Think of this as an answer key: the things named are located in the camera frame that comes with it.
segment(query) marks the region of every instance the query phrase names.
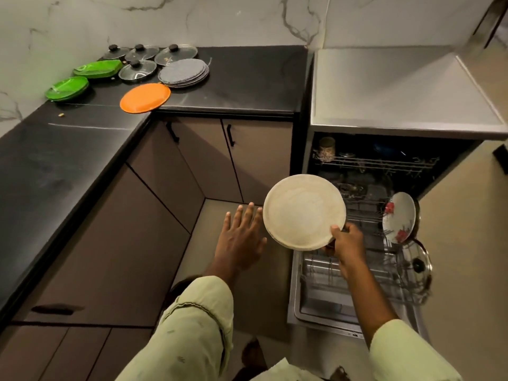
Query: light green shirt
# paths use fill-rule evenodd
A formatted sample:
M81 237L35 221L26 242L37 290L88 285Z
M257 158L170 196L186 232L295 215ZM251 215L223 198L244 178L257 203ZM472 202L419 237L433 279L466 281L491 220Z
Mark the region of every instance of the light green shirt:
M233 348L233 295L218 277L194 280L163 313L149 343L117 381L217 380ZM461 381L459 373L401 320L381 326L370 346L378 381ZM286 359L256 381L321 381Z

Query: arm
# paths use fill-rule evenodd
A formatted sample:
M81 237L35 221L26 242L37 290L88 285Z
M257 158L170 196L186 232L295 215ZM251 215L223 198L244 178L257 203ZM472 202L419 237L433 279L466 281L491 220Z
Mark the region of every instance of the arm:
M215 256L203 277L195 279L163 313L149 343L130 361L117 381L217 380L233 347L233 295L238 274L257 262L266 244L263 222L253 204L242 219L239 206L232 224L227 213Z
M362 232L351 223L346 232L332 226L334 254L351 291L355 311L379 381L460 381L460 374L411 327L397 317L370 272Z

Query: dishwasher top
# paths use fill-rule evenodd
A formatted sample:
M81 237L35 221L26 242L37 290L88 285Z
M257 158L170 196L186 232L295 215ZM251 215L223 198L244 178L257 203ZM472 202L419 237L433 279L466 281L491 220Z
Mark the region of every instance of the dishwasher top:
M508 138L508 126L449 47L321 49L313 77L313 131Z

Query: person's left hand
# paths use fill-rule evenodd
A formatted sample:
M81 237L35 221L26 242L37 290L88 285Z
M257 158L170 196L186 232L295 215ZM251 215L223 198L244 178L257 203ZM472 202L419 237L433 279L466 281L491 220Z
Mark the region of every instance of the person's left hand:
M243 205L239 205L233 222L231 213L226 213L213 262L205 275L216 275L232 286L240 271L249 269L260 259L267 243L266 238L260 239L258 235L263 223L263 209L257 209L254 220L253 212L254 203L249 203L242 218Z

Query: dishwasher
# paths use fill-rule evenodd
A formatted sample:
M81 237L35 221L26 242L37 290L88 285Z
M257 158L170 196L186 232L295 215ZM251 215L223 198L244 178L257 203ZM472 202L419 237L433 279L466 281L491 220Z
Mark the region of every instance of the dishwasher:
M399 317L424 339L432 296L425 241L392 244L383 231L396 192L421 199L483 140L508 127L448 47L319 50L309 72L302 173L334 184L364 234L367 264ZM320 155L320 140L335 150ZM363 339L338 259L293 252L288 323Z

